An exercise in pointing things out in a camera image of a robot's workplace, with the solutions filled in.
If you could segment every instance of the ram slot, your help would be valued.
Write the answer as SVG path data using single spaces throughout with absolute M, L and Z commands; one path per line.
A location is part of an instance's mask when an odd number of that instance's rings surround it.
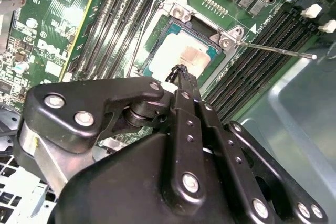
M 124 43 L 122 45 L 122 47 L 118 50 L 113 63 L 111 66 L 108 67 L 108 72 L 107 74 L 104 75 L 104 78 L 113 78 L 118 66 L 124 56 L 124 54 L 126 53 L 129 44 L 131 42 L 131 40 L 135 37 L 140 25 L 142 24 L 142 22 L 145 20 L 146 15 L 148 15 L 151 3 L 153 0 L 144 0 L 143 4 L 140 7 L 140 11 L 139 11 L 139 15 L 137 20 L 135 20 L 134 25 L 131 26 L 131 29 L 127 32 L 127 35 L 124 39 Z
M 300 47 L 302 47 L 310 38 L 310 34 L 305 34 L 298 44 L 300 46 L 294 47 L 293 50 L 299 50 Z M 239 99 L 237 99 L 233 103 L 233 105 L 230 105 L 226 108 L 226 113 L 224 113 L 220 117 L 222 123 L 226 123 L 227 121 L 229 121 L 232 116 L 234 116 L 254 95 L 258 93 L 260 87 L 263 87 L 269 82 L 269 80 L 273 77 L 274 73 L 279 71 L 288 62 L 289 59 L 286 58 L 289 57 L 285 56 L 285 58 L 281 58 L 281 61 L 275 65 L 272 71 L 269 71 L 265 76 L 263 76 L 259 83 L 255 83 L 254 87 L 251 87 L 252 91 L 247 90 L 239 97 Z
M 277 30 L 275 28 L 281 26 L 288 17 L 288 13 L 279 13 L 261 32 L 261 34 L 254 41 L 254 43 L 259 45 L 265 45 L 265 43 L 269 39 L 269 34 L 271 34 L 272 31 L 276 32 Z M 230 82 L 239 74 L 239 72 L 242 71 L 244 67 L 255 57 L 258 51 L 259 49 L 255 48 L 245 49 L 244 53 L 235 62 L 234 66 L 229 69 L 229 72 L 224 75 L 219 82 L 216 83 L 216 85 L 212 88 L 212 91 L 207 95 L 206 99 L 209 103 L 213 103 L 214 100 L 216 100 L 223 94 L 223 92 L 225 92 L 225 88 L 223 87 L 226 87 L 230 84 Z
M 303 32 L 305 31 L 305 29 L 302 29 L 301 26 L 299 26 L 298 28 L 295 28 L 294 30 L 292 29 L 290 30 L 291 31 L 290 31 L 289 36 L 285 37 L 283 41 L 280 41 L 279 43 L 277 43 L 278 46 L 292 49 L 291 45 L 293 45 L 293 43 L 297 40 L 297 38 L 302 36 Z M 219 112 L 218 116 L 220 118 L 225 119 L 228 111 L 230 111 L 230 109 L 234 105 L 237 105 L 236 101 L 238 101 L 244 95 L 247 95 L 247 93 L 251 89 L 255 88 L 255 86 L 260 87 L 260 81 L 261 81 L 260 78 L 262 76 L 265 76 L 265 75 L 267 76 L 267 74 L 271 72 L 275 73 L 275 68 L 277 68 L 277 64 L 279 62 L 285 63 L 290 59 L 289 56 L 285 56 L 285 55 L 281 55 L 281 54 L 277 54 L 273 52 L 266 52 L 266 51 L 262 52 L 261 57 L 263 59 L 258 63 L 258 65 L 251 66 L 253 69 L 250 72 L 246 73 L 247 78 L 245 79 L 245 83 L 236 90 L 234 95 L 228 96 L 226 100 L 224 101 L 224 103 L 222 104 L 222 106 L 218 108 L 218 112 Z
M 97 48 L 97 39 L 99 39 L 105 28 L 106 21 L 109 17 L 109 14 L 111 13 L 114 5 L 116 3 L 116 0 L 104 0 L 101 4 L 101 11 L 91 29 L 91 32 L 88 36 L 88 39 L 84 45 L 84 49 L 82 53 L 80 54 L 79 60 L 78 60 L 78 72 L 83 72 L 84 70 L 87 70 L 87 65 L 89 65 L 92 61 L 94 61 L 95 57 L 97 57 L 97 53 L 95 49 Z
M 139 1 L 140 0 L 133 0 L 131 5 L 129 5 L 128 8 L 125 11 L 126 15 L 122 19 L 120 19 L 120 22 L 118 23 L 118 28 L 116 29 L 116 32 L 114 33 L 115 36 L 110 41 L 107 51 L 105 52 L 102 59 L 100 60 L 97 71 L 93 74 L 93 75 L 97 74 L 99 79 L 101 79 L 103 77 L 104 69 L 105 69 L 107 63 L 109 62 L 110 57 L 113 54 L 113 51 L 114 51 L 114 49 L 115 49 L 115 47 L 118 43 L 118 40 L 119 40 L 120 36 L 122 35 L 127 23 L 132 21 L 131 18 L 132 18 L 132 16 L 134 16 L 134 12 L 136 12 L 136 10 L 137 10 L 137 6 L 138 6 Z

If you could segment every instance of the black ram slot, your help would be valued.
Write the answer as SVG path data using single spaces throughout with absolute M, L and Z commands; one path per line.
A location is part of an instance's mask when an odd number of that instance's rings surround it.
M 299 50 L 313 35 L 307 24 L 282 9 L 254 43 L 287 50 Z M 291 57 L 247 48 L 205 98 L 222 122 L 229 121 Z

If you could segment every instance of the pivot bolt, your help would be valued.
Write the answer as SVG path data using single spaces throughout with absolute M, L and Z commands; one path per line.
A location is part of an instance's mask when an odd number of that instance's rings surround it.
M 91 126 L 95 122 L 93 119 L 93 115 L 86 111 L 79 111 L 75 115 L 75 121 L 82 126 Z
M 253 200 L 253 206 L 257 214 L 259 214 L 262 218 L 266 219 L 268 217 L 267 208 L 259 199 Z
M 194 175 L 191 175 L 190 173 L 183 174 L 182 182 L 184 187 L 191 193 L 197 192 L 200 188 L 197 179 Z
M 298 208 L 303 216 L 305 216 L 306 218 L 310 218 L 310 212 L 308 211 L 308 209 L 304 204 L 298 203 Z
M 321 213 L 321 211 L 319 210 L 319 208 L 315 205 L 311 205 L 311 210 L 313 210 L 313 213 L 320 219 L 323 218 L 323 214 Z
M 234 124 L 233 127 L 234 127 L 237 131 L 242 131 L 242 127 L 240 127 L 238 124 Z
M 229 39 L 223 39 L 221 42 L 222 47 L 228 47 L 230 45 L 230 40 Z
M 57 95 L 48 95 L 47 97 L 44 98 L 44 103 L 53 109 L 59 109 L 62 108 L 65 104 L 65 101 L 57 96 Z

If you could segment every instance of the green circuit board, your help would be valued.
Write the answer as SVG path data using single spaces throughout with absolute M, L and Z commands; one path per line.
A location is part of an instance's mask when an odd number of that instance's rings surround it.
M 148 23 L 164 1 L 154 2 Z M 334 4 L 334 0 L 318 1 L 326 7 Z M 243 0 L 187 0 L 188 6 L 222 30 L 242 26 L 243 41 L 254 41 L 284 3 L 285 0 L 248 0 L 248 4 Z M 0 102 L 20 111 L 27 90 L 38 84 L 125 77 L 149 6 L 151 0 L 27 0 L 14 12 L 7 50 L 0 52 Z M 161 16 L 150 36 L 142 41 L 134 63 L 136 74 L 141 75 L 139 70 L 146 67 L 146 59 L 170 18 Z M 211 91 L 244 50 L 239 47 L 225 68 L 218 69 L 226 57 L 223 51 L 211 59 L 198 79 L 204 94 Z M 23 73 L 14 71 L 18 67 L 25 68 Z M 209 81 L 215 70 L 218 74 Z

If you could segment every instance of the metal screw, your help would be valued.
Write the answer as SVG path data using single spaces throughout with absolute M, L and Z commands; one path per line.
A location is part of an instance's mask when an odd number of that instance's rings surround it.
M 304 204 L 298 203 L 298 208 L 303 216 L 305 216 L 306 218 L 310 218 L 310 212 L 308 211 L 308 209 Z
M 320 219 L 323 218 L 323 214 L 321 213 L 321 211 L 319 210 L 319 208 L 315 205 L 311 205 L 311 210 L 313 210 L 313 213 Z
M 222 47 L 228 47 L 230 45 L 230 40 L 223 39 L 220 43 Z
M 159 90 L 160 89 L 159 85 L 156 82 L 151 82 L 150 86 L 151 86 L 152 89 L 155 89 L 155 90 Z
M 262 218 L 266 219 L 268 217 L 267 208 L 259 199 L 253 200 L 253 206 L 257 214 L 259 214 Z
M 95 122 L 93 115 L 86 111 L 79 111 L 75 115 L 75 121 L 82 126 L 91 126 Z
M 185 99 L 189 99 L 190 96 L 187 92 L 182 92 L 182 96 L 185 98 Z
M 183 174 L 182 182 L 184 187 L 191 193 L 197 192 L 200 188 L 197 179 L 194 175 L 191 175 L 190 173 Z
M 65 101 L 61 97 L 52 94 L 44 98 L 44 103 L 53 109 L 59 109 L 64 106 Z
M 207 110 L 212 110 L 211 106 L 207 103 L 204 104 L 204 107 L 207 109 Z
M 238 124 L 234 124 L 233 127 L 234 127 L 237 131 L 242 131 L 242 127 L 240 127 Z
M 182 18 L 184 16 L 183 9 L 181 9 L 180 7 L 173 9 L 173 16 L 178 19 Z

